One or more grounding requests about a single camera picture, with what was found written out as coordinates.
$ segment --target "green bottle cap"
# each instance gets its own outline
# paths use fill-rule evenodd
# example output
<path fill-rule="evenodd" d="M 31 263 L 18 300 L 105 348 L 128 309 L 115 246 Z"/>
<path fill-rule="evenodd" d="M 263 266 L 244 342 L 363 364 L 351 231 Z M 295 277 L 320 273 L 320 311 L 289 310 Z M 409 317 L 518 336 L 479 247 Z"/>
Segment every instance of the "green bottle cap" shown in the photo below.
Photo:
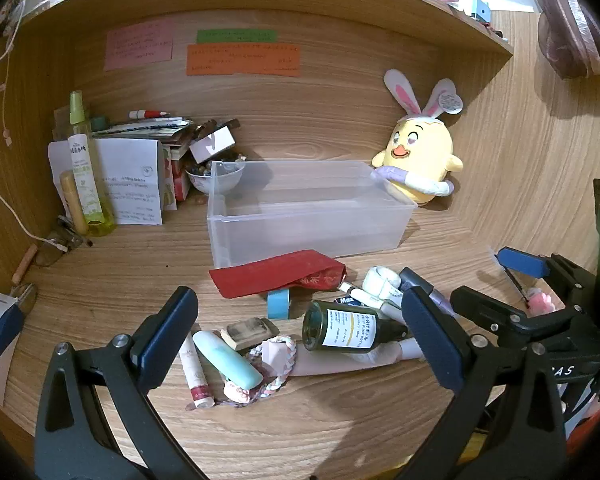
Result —
<path fill-rule="evenodd" d="M 82 92 L 76 90 L 69 94 L 69 122 L 78 124 L 84 120 L 84 107 L 82 106 Z"/>

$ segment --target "screw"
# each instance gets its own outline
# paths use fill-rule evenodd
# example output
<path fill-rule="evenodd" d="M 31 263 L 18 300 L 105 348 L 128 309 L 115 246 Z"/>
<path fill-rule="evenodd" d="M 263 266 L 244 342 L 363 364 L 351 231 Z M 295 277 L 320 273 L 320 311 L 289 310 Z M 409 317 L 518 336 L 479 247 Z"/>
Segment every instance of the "screw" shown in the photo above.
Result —
<path fill-rule="evenodd" d="M 471 344 L 474 345 L 476 348 L 484 348 L 489 344 L 489 341 L 487 341 L 487 338 L 485 338 L 485 336 L 476 334 L 471 336 Z"/>
<path fill-rule="evenodd" d="M 58 354 L 58 355 L 65 354 L 68 349 L 69 349 L 69 343 L 58 343 L 56 345 L 56 354 Z"/>
<path fill-rule="evenodd" d="M 531 349 L 534 351 L 534 354 L 542 355 L 546 352 L 546 348 L 542 343 L 531 343 Z"/>
<path fill-rule="evenodd" d="M 127 334 L 118 334 L 111 340 L 111 342 L 116 348 L 122 348 L 129 343 L 129 336 Z"/>

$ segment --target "plush toy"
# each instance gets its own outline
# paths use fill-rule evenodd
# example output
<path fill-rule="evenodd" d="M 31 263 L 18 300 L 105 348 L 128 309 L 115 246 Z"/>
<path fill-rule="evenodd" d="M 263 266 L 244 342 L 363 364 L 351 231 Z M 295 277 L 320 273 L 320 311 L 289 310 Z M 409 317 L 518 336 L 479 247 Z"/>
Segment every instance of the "plush toy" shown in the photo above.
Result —
<path fill-rule="evenodd" d="M 456 86 L 449 79 L 439 81 L 421 111 L 401 72 L 389 70 L 384 84 L 407 115 L 396 124 L 386 149 L 371 161 L 377 168 L 372 176 L 392 181 L 417 204 L 426 204 L 434 196 L 450 195 L 454 186 L 444 180 L 446 172 L 462 170 L 462 161 L 453 155 L 451 135 L 436 117 L 445 111 L 459 113 L 462 109 Z"/>

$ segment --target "red envelope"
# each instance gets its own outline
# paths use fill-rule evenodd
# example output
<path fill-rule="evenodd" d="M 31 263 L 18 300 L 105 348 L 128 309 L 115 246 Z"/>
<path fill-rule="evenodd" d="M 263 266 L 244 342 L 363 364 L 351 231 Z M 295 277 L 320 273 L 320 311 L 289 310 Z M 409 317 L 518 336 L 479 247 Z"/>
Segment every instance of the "red envelope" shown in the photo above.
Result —
<path fill-rule="evenodd" d="M 209 274 L 222 297 L 240 298 L 291 286 L 334 290 L 346 272 L 344 264 L 309 249 L 237 267 L 212 269 Z"/>

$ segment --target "pink square paper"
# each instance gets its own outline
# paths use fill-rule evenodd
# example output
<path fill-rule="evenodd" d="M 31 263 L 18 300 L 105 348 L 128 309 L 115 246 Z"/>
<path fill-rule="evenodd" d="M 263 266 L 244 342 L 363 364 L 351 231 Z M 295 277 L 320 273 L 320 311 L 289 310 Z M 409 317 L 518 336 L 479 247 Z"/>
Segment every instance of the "pink square paper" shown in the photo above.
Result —
<path fill-rule="evenodd" d="M 104 70 L 168 61 L 172 46 L 173 22 L 169 18 L 110 30 Z"/>

